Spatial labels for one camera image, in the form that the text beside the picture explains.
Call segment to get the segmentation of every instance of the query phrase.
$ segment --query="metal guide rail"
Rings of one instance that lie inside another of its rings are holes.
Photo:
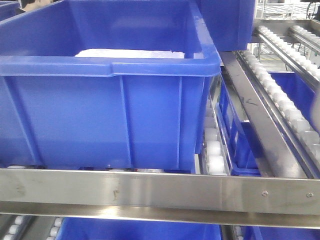
[[[314,179],[7,168],[0,176],[5,214],[320,228]]]

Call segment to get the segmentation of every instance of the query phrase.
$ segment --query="white material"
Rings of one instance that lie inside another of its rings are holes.
[[[204,127],[205,128],[215,128],[215,119],[211,116],[206,116],[204,118]]]
[[[25,219],[25,216],[17,216],[14,220],[14,224],[21,225]]]
[[[208,156],[208,167],[210,174],[219,174],[225,171],[224,158],[220,155],[209,155]]]
[[[13,239],[14,239],[14,235],[11,235],[11,234],[7,234],[3,238],[3,240],[13,240]]]
[[[305,119],[292,120],[291,125],[293,130],[295,130],[297,133],[310,130],[310,124]]]
[[[11,225],[9,228],[9,234],[16,235],[19,232],[20,225]]]
[[[285,113],[285,118],[289,121],[292,122],[293,120],[297,119],[302,119],[303,116],[301,114],[301,111],[298,109],[287,109],[284,111]]]
[[[56,237],[59,231],[59,227],[54,226],[53,228],[51,228],[50,230],[50,237]]]
[[[147,51],[130,49],[93,48],[79,52],[75,57],[126,58],[126,59],[183,59],[185,54],[179,51]]]
[[[316,131],[302,131],[300,136],[305,144],[312,145],[312,144],[319,144],[320,137]]]
[[[218,138],[218,131],[216,128],[205,127],[204,139],[205,141],[216,141]]]
[[[208,155],[220,155],[221,147],[219,141],[207,141],[206,142],[206,154]]]

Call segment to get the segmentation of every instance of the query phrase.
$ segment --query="metal rail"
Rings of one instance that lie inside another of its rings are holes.
[[[250,123],[261,142],[274,176],[306,178],[307,176],[295,154],[272,120],[236,56],[232,52],[220,52],[220,56]]]

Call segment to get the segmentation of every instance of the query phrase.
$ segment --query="blue plastic crate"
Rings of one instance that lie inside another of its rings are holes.
[[[256,158],[263,155],[260,142],[248,121],[240,118],[224,82],[216,107],[218,124],[230,155],[232,175],[259,176]]]
[[[311,106],[315,92],[294,72],[270,72],[272,78],[288,95],[302,115],[313,126],[311,119]]]
[[[195,2],[57,1],[1,22],[0,43],[4,166],[193,168],[220,73]],[[91,48],[185,57],[73,57]]]
[[[319,229],[245,227],[243,240],[319,240]]]
[[[0,21],[15,16],[19,7],[17,1],[0,1]]]
[[[246,50],[251,41],[255,0],[197,0],[218,51]]]
[[[66,218],[56,240],[221,240],[213,224]]]

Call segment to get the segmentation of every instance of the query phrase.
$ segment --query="white roller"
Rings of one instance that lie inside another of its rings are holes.
[[[253,59],[253,60],[249,60],[248,63],[249,63],[249,66],[253,68],[254,65],[259,64],[259,61],[257,59]]]
[[[55,227],[61,227],[61,223],[64,219],[62,217],[57,217],[55,220],[54,220],[54,226]]]
[[[53,228],[51,228],[50,230],[50,237],[56,237],[57,234],[59,232],[59,227],[54,226]]]
[[[252,65],[251,65],[251,68],[252,68],[253,72],[256,72],[256,70],[257,70],[258,68],[264,68],[264,66],[263,66],[260,62],[257,62],[257,63],[255,63],[255,64],[252,64]]]
[[[260,80],[260,82],[263,80],[263,79],[266,79],[266,78],[271,78],[271,75],[270,73],[268,72],[262,72],[258,75],[258,79]]]
[[[12,235],[12,234],[7,234],[3,238],[3,240],[13,240],[13,239],[14,239],[14,235]]]
[[[285,118],[292,122],[293,120],[302,119],[303,116],[301,114],[301,111],[299,109],[287,109],[284,111]]]
[[[221,154],[221,146],[219,141],[206,142],[206,154],[219,156]]]
[[[215,128],[215,119],[211,116],[206,116],[204,118],[204,127],[205,128]]]
[[[220,174],[225,171],[224,158],[220,155],[209,155],[208,156],[208,167],[210,174]]]
[[[272,79],[271,77],[266,77],[261,81],[262,86],[267,89],[269,86],[276,84],[276,81]]]
[[[235,226],[234,230],[235,230],[235,235],[236,235],[237,237],[240,237],[240,236],[243,235],[243,234],[242,234],[242,229],[241,229],[240,226]]]
[[[250,55],[252,55],[252,53],[250,52],[250,51],[248,51],[248,50],[246,50],[246,51],[244,51],[243,52],[243,56],[246,58],[247,56],[250,56]]]
[[[250,61],[250,60],[257,60],[257,58],[256,58],[254,55],[252,55],[252,54],[247,55],[247,56],[245,57],[245,59],[248,60],[248,61]]]
[[[9,234],[16,235],[20,230],[20,225],[11,225],[9,228]]]
[[[294,60],[297,60],[297,59],[299,59],[299,57],[301,56],[301,53],[300,52],[298,52],[298,51],[296,51],[294,54],[293,54],[293,59]]]
[[[310,146],[310,150],[311,150],[313,156],[315,157],[315,159],[320,161],[320,144],[312,144]]]
[[[273,83],[273,84],[270,84],[269,86],[266,87],[266,91],[268,92],[268,94],[272,95],[272,94],[279,92],[279,91],[282,91],[282,90],[278,84]]]
[[[318,69],[318,67],[317,67],[317,65],[315,65],[315,64],[310,64],[310,65],[308,65],[307,67],[306,67],[306,69],[309,71],[309,72],[314,72],[314,71],[317,71],[317,69]]]
[[[283,100],[289,100],[288,95],[284,93],[283,91],[278,91],[272,94],[272,100],[276,103],[279,103]]]
[[[205,109],[205,116],[206,116],[206,117],[212,117],[212,116],[213,116],[213,113],[214,113],[214,111],[213,111],[213,109],[212,109],[211,107],[207,107],[207,108]]]
[[[300,55],[300,56],[297,57],[295,60],[296,60],[298,63],[300,63],[301,66],[304,66],[304,65],[306,64],[306,61],[307,61],[306,57],[303,56],[303,55]]]
[[[110,169],[109,172],[124,172],[124,169],[119,169],[119,168],[114,168],[114,169]]]
[[[320,69],[317,69],[314,75],[318,80],[320,80]]]
[[[281,100],[278,103],[280,111],[286,111],[288,109],[296,109],[296,106],[291,100]]]
[[[320,142],[319,134],[316,131],[302,131],[300,136],[307,145],[319,144]]]
[[[312,64],[312,62],[308,59],[306,59],[304,62],[301,63],[301,65],[307,70],[311,64]]]
[[[260,74],[267,74],[267,70],[264,67],[258,67],[255,69],[254,73],[259,76]]]
[[[295,130],[297,133],[310,130],[310,124],[305,119],[292,120],[291,125],[292,125],[293,130]]]
[[[204,139],[205,141],[216,141],[218,138],[218,131],[216,128],[205,127]]]
[[[25,219],[25,216],[17,216],[14,220],[14,224],[21,225]]]
[[[26,169],[26,166],[21,166],[21,165],[11,165],[7,167],[8,169]]]

